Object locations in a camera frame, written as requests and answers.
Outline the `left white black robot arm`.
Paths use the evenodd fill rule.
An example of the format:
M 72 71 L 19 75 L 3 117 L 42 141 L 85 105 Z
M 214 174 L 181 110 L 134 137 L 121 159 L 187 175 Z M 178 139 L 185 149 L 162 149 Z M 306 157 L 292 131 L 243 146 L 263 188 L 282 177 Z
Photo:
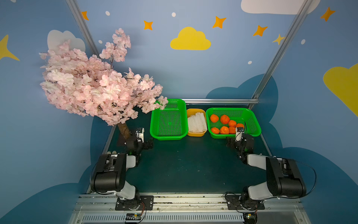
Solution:
M 100 195 L 117 197 L 117 211 L 151 211 L 154 196 L 141 196 L 139 190 L 126 181 L 128 169 L 139 164 L 141 152 L 153 148 L 153 139 L 143 141 L 130 137 L 125 143 L 128 151 L 101 155 L 90 177 L 91 190 Z

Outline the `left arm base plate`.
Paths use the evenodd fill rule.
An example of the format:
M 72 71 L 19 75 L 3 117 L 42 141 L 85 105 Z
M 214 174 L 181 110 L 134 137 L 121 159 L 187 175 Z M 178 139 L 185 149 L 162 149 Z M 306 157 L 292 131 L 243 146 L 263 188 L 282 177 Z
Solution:
M 116 211 L 152 211 L 154 196 L 139 196 L 132 200 L 117 199 Z

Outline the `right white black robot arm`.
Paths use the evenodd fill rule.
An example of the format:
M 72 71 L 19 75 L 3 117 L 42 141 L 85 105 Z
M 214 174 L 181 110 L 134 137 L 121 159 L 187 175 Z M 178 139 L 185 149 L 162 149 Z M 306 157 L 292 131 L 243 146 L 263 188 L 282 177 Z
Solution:
M 298 199 L 308 194 L 297 161 L 286 158 L 254 154 L 254 138 L 249 134 L 227 137 L 227 146 L 236 150 L 238 158 L 245 165 L 266 172 L 266 181 L 261 184 L 244 187 L 236 200 L 245 210 L 256 211 L 262 208 L 267 199 Z

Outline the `peeled bare orange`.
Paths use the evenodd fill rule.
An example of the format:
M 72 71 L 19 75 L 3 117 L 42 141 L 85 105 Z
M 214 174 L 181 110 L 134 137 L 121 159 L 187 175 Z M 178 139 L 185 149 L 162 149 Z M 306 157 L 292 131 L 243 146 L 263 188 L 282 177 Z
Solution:
M 220 122 L 224 125 L 228 124 L 230 122 L 230 118 L 227 115 L 222 115 L 220 117 Z

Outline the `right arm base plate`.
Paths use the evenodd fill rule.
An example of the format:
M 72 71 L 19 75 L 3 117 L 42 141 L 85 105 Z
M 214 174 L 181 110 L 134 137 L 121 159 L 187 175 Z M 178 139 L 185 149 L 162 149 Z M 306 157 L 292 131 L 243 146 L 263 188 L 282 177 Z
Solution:
M 229 210 L 257 211 L 265 209 L 263 201 L 251 200 L 239 195 L 225 195 L 224 199 Z

